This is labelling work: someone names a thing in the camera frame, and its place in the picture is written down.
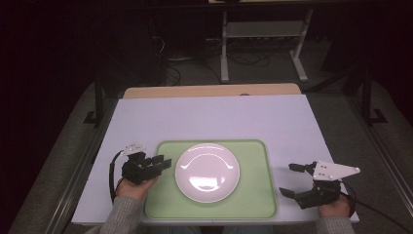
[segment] white tabletop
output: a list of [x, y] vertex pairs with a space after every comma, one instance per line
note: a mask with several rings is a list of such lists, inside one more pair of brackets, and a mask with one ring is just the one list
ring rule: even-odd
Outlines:
[[[164, 140], [259, 139], [267, 147], [274, 179], [278, 212], [260, 220], [157, 220], [143, 214], [147, 224], [289, 224], [315, 221], [317, 209], [301, 210], [281, 195], [279, 187], [295, 192], [312, 188], [307, 173], [295, 173], [288, 164], [332, 162], [313, 111], [304, 95], [240, 97], [166, 97], [121, 99], [113, 114], [94, 167], [72, 222], [104, 222], [111, 209], [108, 171], [114, 155], [132, 141], [155, 155]], [[115, 180], [126, 158], [116, 163]], [[352, 220], [358, 220], [355, 214]]]

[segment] metal stand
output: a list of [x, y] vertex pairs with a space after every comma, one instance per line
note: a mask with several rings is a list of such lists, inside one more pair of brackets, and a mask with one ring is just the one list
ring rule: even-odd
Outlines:
[[290, 54], [300, 81], [307, 82], [308, 78], [299, 56], [312, 15], [313, 9], [310, 9], [307, 11], [304, 20], [228, 22], [227, 12], [224, 12], [222, 21], [221, 82], [228, 83], [230, 80], [227, 60], [227, 38], [249, 37], [298, 37], [298, 44], [294, 50], [290, 51]]
[[362, 57], [359, 61], [355, 62], [338, 74], [326, 79], [318, 85], [315, 85], [313, 88], [304, 90], [303, 94], [316, 93], [318, 91], [321, 91], [328, 85], [331, 85], [344, 77], [350, 76], [346, 84], [342, 88], [342, 92], [347, 96], [352, 96], [357, 92], [357, 89], [360, 87], [360, 85], [362, 85], [361, 116], [364, 119], [365, 123], [369, 127], [371, 127], [373, 123], [388, 123], [380, 109], [373, 109], [374, 113], [376, 114], [376, 118], [370, 117], [372, 80], [371, 74], [368, 69], [368, 67], [371, 67], [371, 64], [369, 64], [370, 62], [371, 61], [369, 61], [367, 57]]
[[290, 51], [289, 54], [291, 55], [292, 62], [294, 63], [295, 70], [297, 71], [298, 77], [300, 78], [301, 82], [308, 82], [309, 79], [307, 78], [306, 72], [304, 71], [303, 65], [300, 61], [300, 52], [303, 47], [304, 40], [306, 39], [307, 30], [310, 26], [311, 16], [313, 15], [313, 9], [307, 11], [306, 18], [303, 23], [303, 27], [301, 28], [301, 33], [298, 37], [298, 44], [295, 50]]
[[94, 105], [95, 111], [89, 111], [83, 123], [94, 124], [94, 127], [97, 128], [103, 118], [103, 96], [99, 74], [94, 77]]

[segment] green placemat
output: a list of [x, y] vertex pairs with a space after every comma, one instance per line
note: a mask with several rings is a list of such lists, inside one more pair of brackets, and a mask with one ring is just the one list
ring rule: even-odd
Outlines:
[[[185, 150], [200, 143], [217, 143], [228, 148], [240, 164], [240, 180], [236, 189], [215, 203], [199, 203], [187, 198], [175, 181], [175, 166]], [[149, 190], [145, 212], [156, 219], [257, 219], [276, 214], [277, 203], [271, 170], [264, 143], [245, 140], [177, 140], [163, 141], [157, 154], [172, 159]]]

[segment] table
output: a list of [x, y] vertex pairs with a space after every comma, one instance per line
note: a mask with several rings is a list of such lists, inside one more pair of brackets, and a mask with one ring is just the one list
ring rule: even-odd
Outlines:
[[295, 49], [289, 53], [298, 78], [301, 82], [308, 82], [306, 72], [299, 57], [312, 15], [313, 9], [309, 9], [303, 20], [229, 22], [227, 21], [227, 12], [224, 12], [222, 21], [221, 82], [229, 82], [227, 38], [250, 37], [298, 37], [298, 43]]
[[[144, 144], [145, 152], [154, 155], [163, 140], [207, 138], [252, 138], [266, 144], [278, 213], [270, 218], [251, 220], [151, 219], [143, 214], [142, 222], [148, 225], [280, 225], [318, 219], [317, 209], [301, 210], [295, 201], [284, 198], [278, 188], [297, 192], [311, 189], [312, 178], [291, 172], [288, 164], [332, 162], [331, 156], [310, 104], [300, 95], [298, 87], [270, 84], [127, 90], [116, 107], [72, 222], [94, 225], [105, 221], [112, 207], [108, 166], [113, 156], [131, 141]], [[120, 177], [123, 162], [118, 159], [115, 180]], [[352, 219], [358, 220], [358, 217], [354, 215]]]

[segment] cable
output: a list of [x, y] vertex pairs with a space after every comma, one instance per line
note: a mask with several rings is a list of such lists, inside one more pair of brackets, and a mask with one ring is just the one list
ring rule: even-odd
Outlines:
[[159, 50], [159, 52], [155, 53], [155, 55], [160, 58], [160, 57], [161, 57], [161, 54], [162, 54], [162, 51], [163, 51], [164, 48], [165, 48], [166, 43], [165, 43], [164, 39], [162, 39], [162, 38], [159, 37], [159, 36], [153, 36], [152, 39], [158, 39], [158, 40], [160, 40], [160, 41], [162, 42], [162, 47], [161, 47], [161, 49]]
[[[181, 74], [180, 74], [180, 72], [179, 72], [177, 69], [175, 69], [175, 68], [173, 68], [173, 67], [171, 67], [171, 66], [169, 66], [169, 65], [167, 65], [166, 69], [167, 69], [167, 75], [168, 75], [168, 76], [167, 76], [167, 79], [170, 80], [171, 82], [173, 82], [173, 83], [172, 83], [172, 86], [180, 85], [180, 79], [181, 79]], [[168, 69], [171, 69], [171, 70], [175, 71], [175, 72], [177, 73], [177, 75], [176, 75], [176, 76], [172, 75], [172, 74], [168, 71]]]
[[190, 62], [182, 62], [182, 63], [177, 63], [177, 64], [172, 64], [170, 66], [170, 68], [172, 68], [172, 66], [181, 66], [181, 65], [200, 65], [203, 66], [205, 68], [207, 68], [208, 70], [212, 71], [213, 75], [215, 76], [215, 78], [218, 80], [218, 83], [221, 84], [221, 79], [218, 76], [218, 74], [215, 72], [215, 70], [213, 70], [210, 66], [203, 64], [201, 62], [195, 62], [195, 61], [190, 61]]
[[[104, 22], [112, 20], [110, 17], [107, 17], [105, 19], [101, 19], [101, 20], [97, 20], [96, 22], [94, 22], [90, 28], [89, 34], [90, 34], [90, 38], [93, 42], [93, 44], [100, 49], [112, 62], [114, 62], [115, 64], [118, 65], [118, 67], [121, 68], [121, 70], [123, 70], [127, 75], [129, 75], [134, 81], [137, 81], [138, 83], [142, 82], [142, 77], [139, 77], [138, 75], [136, 75], [134, 72], [132, 72], [131, 70], [129, 70], [126, 66], [124, 66], [124, 64], [122, 62], [120, 62], [117, 58], [115, 58], [106, 48], [104, 48], [95, 38], [95, 30], [101, 26]], [[122, 79], [123, 81], [126, 82], [126, 84], [128, 84], [129, 86], [135, 86], [136, 84], [131, 81], [130, 79], [124, 77], [123, 75], [118, 76], [120, 79]]]
[[118, 184], [116, 184], [116, 188], [115, 188], [115, 193], [116, 193], [116, 194], [118, 194], [118, 187], [119, 187], [119, 184], [121, 184], [122, 181], [124, 181], [124, 177], [121, 177], [121, 178], [118, 180]]
[[412, 232], [410, 232], [406, 227], [404, 227], [403, 225], [401, 225], [401, 223], [399, 223], [399, 222], [398, 222], [397, 220], [395, 220], [394, 218], [392, 218], [392, 217], [388, 216], [387, 214], [384, 214], [383, 212], [380, 212], [379, 210], [377, 210], [377, 209], [375, 209], [375, 208], [372, 208], [372, 207], [368, 206], [367, 204], [362, 203], [361, 201], [357, 200], [356, 193], [355, 193], [355, 191], [353, 190], [353, 188], [352, 188], [350, 185], [348, 185], [347, 183], [345, 183], [345, 182], [343, 182], [343, 181], [341, 181], [341, 182], [346, 186], [346, 188], [348, 188], [348, 190], [350, 191], [350, 193], [353, 194], [353, 198], [355, 199], [355, 200], [354, 200], [354, 203], [360, 204], [360, 205], [364, 206], [365, 208], [369, 209], [370, 211], [375, 212], [375, 213], [378, 214], [378, 215], [381, 215], [382, 217], [386, 218], [387, 220], [389, 220], [389, 221], [391, 221], [392, 223], [394, 223], [395, 225], [397, 225], [399, 228], [403, 229], [403, 231], [405, 231], [406, 233], [409, 233], [409, 234], [412, 233]]
[[[252, 49], [252, 55], [255, 55], [257, 57], [256, 60], [247, 60], [246, 58], [243, 58], [243, 54], [241, 56], [236, 56], [235, 54], [228, 54], [227, 57], [228, 59], [232, 60], [235, 63], [241, 64], [241, 65], [253, 65], [256, 67], [265, 67], [268, 66], [270, 64], [270, 56], [272, 56], [274, 54], [274, 52], [276, 52], [277, 50], [279, 50], [282, 46], [284, 46], [284, 44], [286, 43], [286, 40], [284, 40], [273, 52], [271, 52], [270, 54], [266, 55], [265, 53], [259, 52], [254, 45], [252, 45], [249, 41], [245, 42], [245, 44], [247, 44], [251, 49]], [[264, 64], [258, 64], [259, 62], [265, 60]]]
[[115, 197], [116, 197], [116, 190], [118, 189], [118, 186], [116, 186], [115, 189], [115, 184], [113, 183], [113, 177], [114, 177], [114, 172], [115, 172], [115, 161], [116, 159], [118, 159], [119, 155], [121, 155], [121, 153], [124, 150], [119, 151], [115, 157], [113, 157], [112, 163], [109, 165], [109, 190], [110, 190], [110, 198], [112, 200], [112, 203], [115, 201]]
[[347, 183], [345, 183], [343, 180], [340, 181], [341, 183], [344, 184], [344, 186], [347, 188], [348, 193], [349, 194], [345, 194], [343, 192], [340, 192], [342, 195], [344, 195], [345, 197], [347, 197], [347, 199], [349, 199], [350, 201], [350, 216], [352, 216], [355, 211], [356, 211], [356, 203], [357, 203], [357, 195], [355, 193], [355, 191], [353, 190], [352, 187], [350, 187]]
[[211, 38], [206, 40], [206, 54], [207, 55], [217, 55], [222, 49], [222, 39], [221, 38]]

